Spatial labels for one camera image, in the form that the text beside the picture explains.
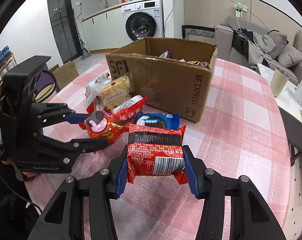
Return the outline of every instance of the cabinet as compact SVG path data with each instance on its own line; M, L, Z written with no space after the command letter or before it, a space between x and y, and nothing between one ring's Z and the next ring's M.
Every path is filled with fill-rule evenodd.
M102 13L83 22L83 29L90 51L113 48L109 28L107 13Z
M110 30L112 48L121 48L132 42L126 33L126 19L127 15L122 14L122 9L116 8L108 13L108 26Z

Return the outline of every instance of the blue gripper pad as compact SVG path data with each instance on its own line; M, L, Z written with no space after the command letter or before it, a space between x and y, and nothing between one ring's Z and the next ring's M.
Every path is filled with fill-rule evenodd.
M115 195L119 198L124 192L125 185L127 182L127 160L124 158L123 163L120 168L120 172L116 178L116 190Z
M79 124L84 122L84 120L90 116L91 116L90 114L70 114L65 118L65 121L71 124Z
M193 156L188 145L184 145L182 149L184 163L186 165L185 172L189 183L190 191L196 199L203 199L206 193L206 184L204 181L203 172L200 168L200 164L202 164L203 167L205 167L205 165L202 160L196 159Z

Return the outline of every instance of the cup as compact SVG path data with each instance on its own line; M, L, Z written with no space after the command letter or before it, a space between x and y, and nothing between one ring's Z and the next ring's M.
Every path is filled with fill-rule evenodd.
M285 84L289 80L289 75L282 69L276 68L270 84L270 88L275 97L278 97L282 92Z

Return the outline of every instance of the washing machine door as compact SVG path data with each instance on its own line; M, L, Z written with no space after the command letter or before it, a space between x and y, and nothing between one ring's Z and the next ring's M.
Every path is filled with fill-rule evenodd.
M143 12L131 14L126 21L125 27L127 34L133 41L145 37L153 37L156 32L154 18Z

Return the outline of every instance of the pink checkered tablecloth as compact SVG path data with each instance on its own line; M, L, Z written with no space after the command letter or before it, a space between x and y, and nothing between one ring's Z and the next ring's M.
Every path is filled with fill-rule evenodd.
M67 103L86 113L85 86L109 68L105 60L67 85L51 102ZM145 112L162 112L145 106ZM247 175L269 204L281 227L290 194L290 155L279 108L267 81L243 66L217 60L206 106L198 123L187 124L183 144L222 176ZM44 134L61 141L87 138L85 130L67 122L44 129ZM77 179L93 175L120 156L127 143L125 133L97 154L81 154L71 175ZM41 174L26 182L32 200L44 208L67 174ZM173 176L136 177L127 183L120 199L111 201L119 239L195 239L203 208L189 186L179 185ZM230 233L230 197L225 200L223 239ZM88 211L85 237L91 239Z

